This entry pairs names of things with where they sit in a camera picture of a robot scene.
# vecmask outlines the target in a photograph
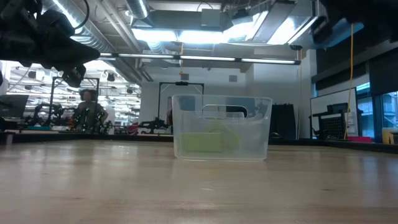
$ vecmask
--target clear plastic bin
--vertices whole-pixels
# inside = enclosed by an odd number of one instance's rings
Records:
[[[272,100],[174,95],[174,154],[182,159],[263,160]]]

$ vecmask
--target window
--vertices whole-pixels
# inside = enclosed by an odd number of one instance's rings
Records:
[[[383,128],[398,128],[398,100],[397,92],[386,93],[382,96]]]
[[[362,136],[374,138],[373,103],[370,87],[370,83],[356,87],[356,99],[359,109],[358,129],[362,130]]]

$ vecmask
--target wooden table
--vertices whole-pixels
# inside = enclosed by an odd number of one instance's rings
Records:
[[[0,150],[0,223],[398,223],[398,157],[271,146],[264,162],[180,161],[172,143]]]

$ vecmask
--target whiteboard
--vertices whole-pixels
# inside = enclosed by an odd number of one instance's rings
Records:
[[[323,96],[319,96],[311,99],[311,117],[312,117],[312,128],[316,131],[319,130],[318,117],[313,117],[313,114],[323,113],[328,111],[328,105],[334,105],[338,103],[348,103],[349,90],[343,90],[336,93],[331,93]],[[350,111],[356,113],[358,110],[356,104],[356,92],[355,88],[351,89],[351,103],[349,106]],[[358,136],[358,120],[351,123],[351,131],[348,136]]]

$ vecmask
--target yellow cable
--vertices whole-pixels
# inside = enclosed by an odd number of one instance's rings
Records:
[[[184,47],[184,43],[182,42],[182,43],[181,43],[181,54],[180,54],[180,55],[183,54],[183,47]],[[184,73],[182,72],[182,60],[181,60],[181,71],[180,71],[180,75],[182,75],[182,74],[184,74]]]
[[[300,61],[303,61],[303,49],[300,50]],[[302,99],[302,86],[303,86],[303,63],[300,63],[300,101],[298,103],[301,106]],[[301,113],[300,108],[298,109],[298,135],[297,139],[300,140],[300,129],[301,129]]]
[[[348,116],[350,113],[349,106],[351,104],[351,89],[353,86],[353,76],[354,76],[354,24],[351,24],[351,77],[349,78],[348,110],[347,110],[346,131],[344,133],[344,140],[347,139]]]

